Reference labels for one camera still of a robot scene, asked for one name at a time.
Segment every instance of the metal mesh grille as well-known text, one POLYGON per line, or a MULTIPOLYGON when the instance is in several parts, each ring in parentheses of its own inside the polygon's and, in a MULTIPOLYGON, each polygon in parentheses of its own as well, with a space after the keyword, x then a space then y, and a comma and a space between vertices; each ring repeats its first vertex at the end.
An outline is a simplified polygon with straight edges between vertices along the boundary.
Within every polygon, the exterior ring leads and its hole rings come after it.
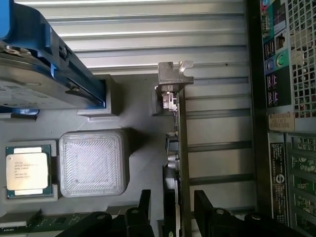
POLYGON ((288 0, 296 118, 316 117, 316 0, 288 0))

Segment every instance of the ribbed metal panel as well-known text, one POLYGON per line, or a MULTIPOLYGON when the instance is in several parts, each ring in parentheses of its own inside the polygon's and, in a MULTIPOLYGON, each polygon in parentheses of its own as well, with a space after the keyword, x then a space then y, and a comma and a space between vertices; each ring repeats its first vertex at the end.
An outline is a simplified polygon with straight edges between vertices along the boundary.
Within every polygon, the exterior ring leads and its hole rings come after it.
POLYGON ((229 209, 255 205, 243 0, 19 2, 37 8, 95 74, 151 74, 158 62, 192 60, 192 194, 205 189, 215 206, 229 209))

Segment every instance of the ethernet port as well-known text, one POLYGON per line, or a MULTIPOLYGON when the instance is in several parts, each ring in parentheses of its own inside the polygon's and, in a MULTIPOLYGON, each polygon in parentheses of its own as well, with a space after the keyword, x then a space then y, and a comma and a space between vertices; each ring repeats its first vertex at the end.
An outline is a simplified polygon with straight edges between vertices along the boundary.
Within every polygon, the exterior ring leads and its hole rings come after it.
POLYGON ((285 43, 285 37, 283 33, 281 33, 279 36, 276 37, 276 50, 283 48, 284 43, 285 43))

